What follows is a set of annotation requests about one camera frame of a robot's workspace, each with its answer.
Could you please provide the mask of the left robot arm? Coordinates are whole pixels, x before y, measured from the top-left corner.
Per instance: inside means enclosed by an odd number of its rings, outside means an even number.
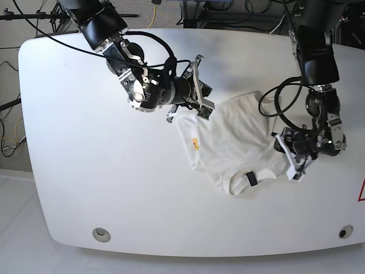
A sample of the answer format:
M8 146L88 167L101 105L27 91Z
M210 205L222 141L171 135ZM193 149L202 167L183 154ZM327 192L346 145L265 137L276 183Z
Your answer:
M284 153L289 161L288 179L301 180L306 168L320 154L337 156L346 149L346 136L340 118L340 101L333 84L339 72L333 50L332 30L345 11L348 1L296 1L292 11L283 2L293 54L301 76L291 77L275 88L276 114L286 127L274 134L274 148ZM299 127L285 117L279 105L282 90L298 84L308 89L306 111L311 116L312 128Z

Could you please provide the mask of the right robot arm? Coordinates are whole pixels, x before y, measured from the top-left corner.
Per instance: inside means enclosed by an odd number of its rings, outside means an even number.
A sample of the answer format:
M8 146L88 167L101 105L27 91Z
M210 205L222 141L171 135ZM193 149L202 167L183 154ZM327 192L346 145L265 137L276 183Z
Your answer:
M215 106L207 99L212 88L199 79L202 55L186 61L187 67L181 75L177 75L180 61L171 47L154 34L130 31L110 1L60 1L60 5L76 23L93 51L106 59L109 70L119 78L127 92L133 109L153 112L170 105L168 122L172 122L179 107L209 119ZM143 49L126 39L127 35L153 39L167 51L166 61L157 67L147 65Z

